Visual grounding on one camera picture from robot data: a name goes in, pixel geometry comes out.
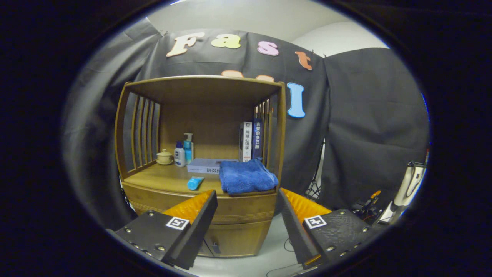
wooden cabinet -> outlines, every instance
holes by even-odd
[[[276,103],[275,109],[270,103]],[[218,207],[199,255],[257,254],[273,217],[279,186],[228,195],[222,191],[218,174],[188,173],[186,167],[155,162],[155,154],[161,149],[172,151],[184,133],[194,134],[195,158],[237,159],[239,124],[251,121],[254,112],[264,122],[262,161],[276,174],[280,186],[285,137],[283,83],[208,75],[126,83],[115,124],[116,157],[123,189],[137,213],[149,209],[164,212],[214,189]],[[186,186],[192,176],[205,177],[194,191]]]

lotion bottle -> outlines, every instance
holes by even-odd
[[[186,136],[186,140],[190,141],[190,143],[191,143],[191,147],[190,147],[191,148],[191,161],[193,161],[193,159],[195,158],[195,147],[194,147],[193,142],[191,141],[193,134],[192,133],[185,133],[184,135]]]
[[[185,151],[184,156],[186,159],[185,164],[189,165],[189,163],[191,163],[191,160],[192,160],[192,158],[191,158],[191,141],[189,141],[189,140],[183,141],[183,146],[184,146],[183,149]]]
[[[176,148],[174,149],[174,164],[180,168],[186,165],[185,150],[181,141],[176,142]]]

book spine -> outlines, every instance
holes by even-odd
[[[263,150],[263,124],[260,118],[255,118],[253,121],[253,144],[251,146],[251,159],[262,157]]]
[[[252,122],[244,122],[241,124],[242,137],[242,149],[240,149],[240,161],[247,162],[251,160],[251,146],[252,146]]]
[[[207,173],[207,170],[205,167],[188,167],[188,172],[194,172],[194,173]]]

orange letter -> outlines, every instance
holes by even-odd
[[[274,78],[268,75],[258,75],[256,77],[256,80],[262,80],[262,81],[268,81],[268,82],[274,82]]]
[[[243,74],[237,70],[224,70],[222,76],[244,78]]]
[[[311,58],[306,56],[306,53],[301,51],[296,51],[296,54],[299,56],[299,63],[301,64],[301,66],[303,66],[307,70],[312,70],[312,66],[308,64],[308,61],[310,61]]]

book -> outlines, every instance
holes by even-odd
[[[239,126],[239,161],[247,162],[251,160],[252,146],[252,125],[251,121],[245,121]]]
[[[235,159],[204,159],[195,158],[189,165],[187,165],[188,172],[191,173],[211,173],[218,174],[220,169],[220,163],[223,161],[239,162]]]
[[[251,146],[251,159],[262,157],[263,154],[263,122],[261,118],[253,120],[253,144]]]

